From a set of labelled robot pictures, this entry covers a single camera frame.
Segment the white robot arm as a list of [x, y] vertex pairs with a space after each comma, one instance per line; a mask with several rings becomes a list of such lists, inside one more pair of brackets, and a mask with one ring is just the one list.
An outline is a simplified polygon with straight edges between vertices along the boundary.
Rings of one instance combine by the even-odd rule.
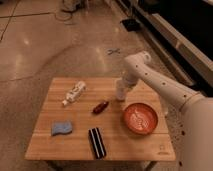
[[116, 82], [116, 98], [142, 80], [182, 114], [179, 171], [213, 171], [213, 97], [206, 97], [149, 67], [151, 55], [141, 51], [124, 58], [124, 74]]

